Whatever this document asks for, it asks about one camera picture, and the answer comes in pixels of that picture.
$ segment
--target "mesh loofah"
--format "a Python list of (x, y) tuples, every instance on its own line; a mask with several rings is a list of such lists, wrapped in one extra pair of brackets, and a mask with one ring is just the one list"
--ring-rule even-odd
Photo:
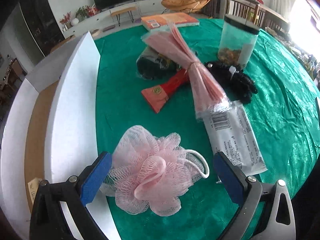
[(129, 128), (112, 155), (100, 190), (114, 196), (116, 205), (131, 215), (149, 206), (159, 216), (175, 214), (181, 208), (178, 197), (209, 176), (205, 159), (179, 146), (180, 141), (177, 133), (156, 138), (142, 126)]

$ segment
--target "blue gripper pad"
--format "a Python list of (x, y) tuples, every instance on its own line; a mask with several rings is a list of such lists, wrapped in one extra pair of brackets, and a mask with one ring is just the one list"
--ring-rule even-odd
[(213, 156), (213, 167), (220, 177), (231, 201), (242, 205), (244, 202), (244, 186), (241, 181), (245, 183), (245, 175), (240, 168), (234, 166), (228, 158), (225, 155), (222, 156), (222, 154), (224, 155), (223, 152), (218, 152)]
[(80, 200), (84, 206), (93, 201), (97, 191), (111, 168), (111, 154), (101, 154), (105, 154), (105, 156), (100, 159), (81, 187)]

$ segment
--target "leather chair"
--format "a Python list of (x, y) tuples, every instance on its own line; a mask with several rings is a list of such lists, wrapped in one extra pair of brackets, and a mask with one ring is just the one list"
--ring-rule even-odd
[(210, 0), (162, 0), (161, 4), (166, 10), (180, 12), (196, 12), (201, 10)]

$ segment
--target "orange book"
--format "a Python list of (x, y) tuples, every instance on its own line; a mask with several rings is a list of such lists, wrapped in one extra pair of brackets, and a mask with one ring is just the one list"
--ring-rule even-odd
[(174, 22), (177, 27), (198, 26), (199, 21), (186, 13), (166, 13), (141, 17), (142, 25), (150, 32), (165, 30), (167, 21)]

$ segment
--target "barcode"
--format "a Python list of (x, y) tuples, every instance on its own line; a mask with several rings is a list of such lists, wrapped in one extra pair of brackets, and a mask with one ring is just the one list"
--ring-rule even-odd
[(230, 123), (229, 123), (227, 113), (215, 114), (214, 116), (212, 116), (212, 122), (216, 131), (230, 128)]
[(159, 24), (159, 23), (151, 23), (151, 26), (152, 26), (153, 28), (156, 28), (156, 27), (159, 27), (160, 24)]

